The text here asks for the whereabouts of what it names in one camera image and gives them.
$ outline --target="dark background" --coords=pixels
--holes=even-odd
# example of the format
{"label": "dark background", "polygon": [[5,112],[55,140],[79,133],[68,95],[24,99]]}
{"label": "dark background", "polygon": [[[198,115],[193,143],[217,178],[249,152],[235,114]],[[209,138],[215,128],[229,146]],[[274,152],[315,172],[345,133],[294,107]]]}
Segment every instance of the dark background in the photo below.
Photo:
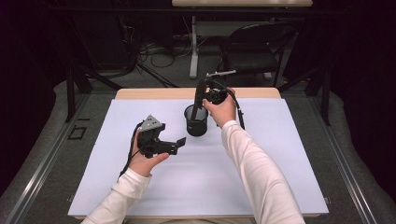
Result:
{"label": "dark background", "polygon": [[[111,6],[111,1],[93,2],[98,6]],[[169,7],[171,3],[161,2],[161,7]],[[69,40],[62,45],[67,46],[79,62],[90,67],[98,69],[99,64],[107,69],[123,69],[131,58],[122,44],[122,33],[115,17],[76,18],[76,27],[85,31],[82,39],[89,40],[81,42],[81,36],[71,32],[71,24],[62,20],[49,21],[35,1],[6,1],[0,6],[3,103],[0,193],[3,193],[47,122],[55,102],[53,88],[65,80],[68,63],[59,51],[60,43],[55,41],[57,32],[64,32]],[[331,67],[332,91],[345,103],[357,152],[378,184],[395,200],[396,182],[391,176],[396,172],[396,101],[392,91],[396,75],[393,61],[396,58],[396,32],[391,6],[387,1],[314,1],[314,8],[348,8],[354,16],[339,20],[306,20],[284,76],[297,78],[322,63],[322,59],[332,52],[333,41],[340,40],[341,48]],[[101,29],[92,29],[90,22],[101,22]],[[144,22],[140,24],[145,27],[144,33],[156,36],[157,41],[165,45],[172,44],[172,29],[180,23],[172,17],[151,17]],[[96,62],[90,60],[90,53],[99,55]]]}

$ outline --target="white sleeve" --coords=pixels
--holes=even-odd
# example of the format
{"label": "white sleeve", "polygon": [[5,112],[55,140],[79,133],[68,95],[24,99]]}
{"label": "white sleeve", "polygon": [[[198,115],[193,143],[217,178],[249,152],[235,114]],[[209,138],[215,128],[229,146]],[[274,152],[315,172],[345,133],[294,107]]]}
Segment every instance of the white sleeve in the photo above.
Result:
{"label": "white sleeve", "polygon": [[257,223],[304,223],[289,183],[275,162],[235,120],[221,137],[242,179]]}
{"label": "white sleeve", "polygon": [[128,208],[143,196],[150,177],[143,177],[129,169],[120,176],[110,193],[93,209],[82,224],[120,224]]}

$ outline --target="white paper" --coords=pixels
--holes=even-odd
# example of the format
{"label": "white paper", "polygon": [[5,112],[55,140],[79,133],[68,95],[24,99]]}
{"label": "white paper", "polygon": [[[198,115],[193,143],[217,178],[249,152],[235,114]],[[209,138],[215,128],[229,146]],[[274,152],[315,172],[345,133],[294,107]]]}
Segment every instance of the white paper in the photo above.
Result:
{"label": "white paper", "polygon": [[[304,215],[327,214],[288,106],[281,99],[238,99],[246,130],[278,164]],[[200,137],[187,133],[184,110],[192,100],[113,100],[69,216],[86,216],[110,192],[126,163],[137,123],[152,115],[166,128],[162,141],[187,137],[186,146],[153,171],[142,200],[128,217],[251,216],[252,209],[212,118]]]}

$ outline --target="black cylindrical cup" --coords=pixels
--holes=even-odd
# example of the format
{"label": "black cylindrical cup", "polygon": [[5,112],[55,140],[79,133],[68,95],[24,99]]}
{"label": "black cylindrical cup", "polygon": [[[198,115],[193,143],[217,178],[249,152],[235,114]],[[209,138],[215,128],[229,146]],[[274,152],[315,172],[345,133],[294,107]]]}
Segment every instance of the black cylindrical cup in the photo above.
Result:
{"label": "black cylindrical cup", "polygon": [[191,120],[192,109],[194,105],[189,105],[186,110],[184,110],[184,117],[187,121],[187,133],[192,136],[198,137],[204,135],[207,130],[207,110],[202,107],[198,108],[195,120]]}

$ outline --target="hand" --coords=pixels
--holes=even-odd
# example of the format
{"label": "hand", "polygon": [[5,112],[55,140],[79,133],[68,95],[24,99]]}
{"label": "hand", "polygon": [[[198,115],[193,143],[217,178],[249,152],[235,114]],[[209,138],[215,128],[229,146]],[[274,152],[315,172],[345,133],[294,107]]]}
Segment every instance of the hand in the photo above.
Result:
{"label": "hand", "polygon": [[152,168],[154,168],[154,166],[156,166],[158,163],[168,159],[169,154],[165,152],[149,159],[146,158],[142,153],[137,152],[139,150],[139,148],[137,147],[138,137],[139,131],[136,132],[136,135],[134,137],[134,146],[132,149],[132,155],[134,155],[134,157],[129,163],[129,168],[139,175],[149,177]]}
{"label": "hand", "polygon": [[230,120],[235,120],[235,109],[236,105],[233,101],[233,97],[228,94],[227,98],[219,105],[213,105],[206,99],[203,100],[204,107],[210,112],[210,116],[219,125],[220,128]]}

